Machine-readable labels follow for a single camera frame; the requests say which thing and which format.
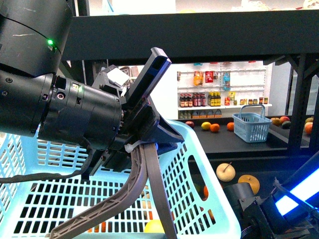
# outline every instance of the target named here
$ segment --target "blue light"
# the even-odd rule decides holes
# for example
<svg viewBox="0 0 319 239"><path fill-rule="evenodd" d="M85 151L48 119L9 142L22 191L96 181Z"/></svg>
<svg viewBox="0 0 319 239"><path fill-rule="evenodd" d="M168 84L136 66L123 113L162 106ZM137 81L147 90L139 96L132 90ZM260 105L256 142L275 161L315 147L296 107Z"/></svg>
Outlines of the blue light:
<svg viewBox="0 0 319 239"><path fill-rule="evenodd" d="M299 199L305 201L319 192L319 169L309 175L290 192ZM298 204L287 196L283 196L276 202L279 213L283 216L294 209Z"/></svg>

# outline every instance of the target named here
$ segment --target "plastic basket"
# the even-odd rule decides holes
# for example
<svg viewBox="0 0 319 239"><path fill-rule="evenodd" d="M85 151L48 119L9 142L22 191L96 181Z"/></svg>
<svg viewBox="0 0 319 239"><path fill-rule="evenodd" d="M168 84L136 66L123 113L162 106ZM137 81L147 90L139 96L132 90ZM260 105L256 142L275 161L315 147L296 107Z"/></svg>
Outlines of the plastic basket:
<svg viewBox="0 0 319 239"><path fill-rule="evenodd" d="M242 113L245 107L261 106L261 114ZM239 114L233 114L234 133L247 143L265 142L272 121L265 117L263 105L243 106Z"/></svg>
<svg viewBox="0 0 319 239"><path fill-rule="evenodd" d="M178 144L176 150L159 157L178 238L239 239L239 223L195 132L183 123L168 122L185 139L184 143ZM86 158L85 150L80 147L10 134L6 135L0 153L1 177L36 172L70 173L79 168ZM201 200L192 182L188 168L189 158L197 163L209 189L206 201ZM75 177L19 185L2 184L0 238L45 236L63 221L116 193L125 183L129 172L125 170L118 173L100 168L89 182ZM150 212L156 214L148 182L143 193L149 195L141 195L124 212L76 238L164 238L164 234L143 233L152 216Z"/></svg>

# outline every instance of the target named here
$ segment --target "green led light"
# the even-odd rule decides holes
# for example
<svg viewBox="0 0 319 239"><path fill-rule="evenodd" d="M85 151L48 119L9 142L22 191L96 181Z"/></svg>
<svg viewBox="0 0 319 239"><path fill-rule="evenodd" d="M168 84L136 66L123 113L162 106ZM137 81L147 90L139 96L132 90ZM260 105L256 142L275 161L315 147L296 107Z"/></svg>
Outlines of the green led light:
<svg viewBox="0 0 319 239"><path fill-rule="evenodd" d="M53 46L53 44L54 44L54 42L53 42L51 39L48 39L47 42L48 42L48 45L49 45L49 46Z"/></svg>

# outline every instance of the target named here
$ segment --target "cable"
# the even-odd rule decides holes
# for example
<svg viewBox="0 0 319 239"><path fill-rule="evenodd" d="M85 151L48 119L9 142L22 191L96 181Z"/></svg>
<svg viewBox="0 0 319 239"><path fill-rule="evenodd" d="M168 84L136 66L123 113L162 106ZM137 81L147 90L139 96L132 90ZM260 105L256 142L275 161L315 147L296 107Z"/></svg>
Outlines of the cable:
<svg viewBox="0 0 319 239"><path fill-rule="evenodd" d="M245 228L244 230L241 231L241 239L243 239L245 236L247 236L248 234L252 233L254 231L254 227L253 226L249 226L247 228Z"/></svg>
<svg viewBox="0 0 319 239"><path fill-rule="evenodd" d="M86 169L89 167L94 151L91 147L90 142L83 138L81 145L83 145L87 150L87 158L81 166L80 170L75 170L73 173L68 175L61 175L59 173L34 173L27 175L15 175L9 178L0 178L0 183L21 183L21 182L29 182L29 181L37 181L37 180L59 180L59 179L67 179L72 178L77 175L83 174Z"/></svg>

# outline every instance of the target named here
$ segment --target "shelf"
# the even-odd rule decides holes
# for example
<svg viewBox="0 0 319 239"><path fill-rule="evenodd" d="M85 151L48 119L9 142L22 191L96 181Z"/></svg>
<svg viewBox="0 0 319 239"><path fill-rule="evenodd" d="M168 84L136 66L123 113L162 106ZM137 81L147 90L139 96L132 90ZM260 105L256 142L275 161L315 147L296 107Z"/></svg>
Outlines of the shelf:
<svg viewBox="0 0 319 239"><path fill-rule="evenodd" d="M272 104L263 105L264 107L271 107ZM178 107L179 111L194 111L194 110L217 110L217 109L235 109L242 108L241 105L236 106L201 106L201 107Z"/></svg>

